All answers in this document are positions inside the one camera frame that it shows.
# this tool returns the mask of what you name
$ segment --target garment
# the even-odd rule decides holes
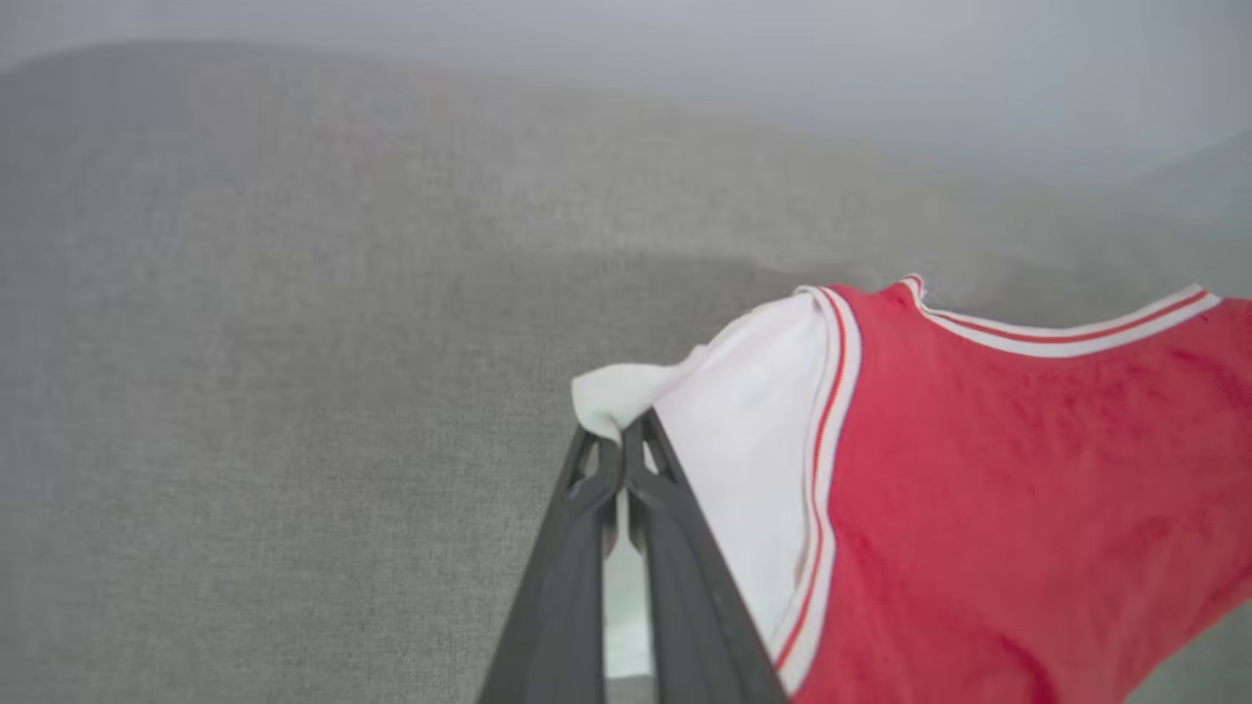
[[[1121,701],[1252,594],[1252,303],[1192,287],[1040,329],[923,297],[805,288],[652,371],[780,678]],[[576,381],[580,417],[629,422],[612,397],[644,386]]]

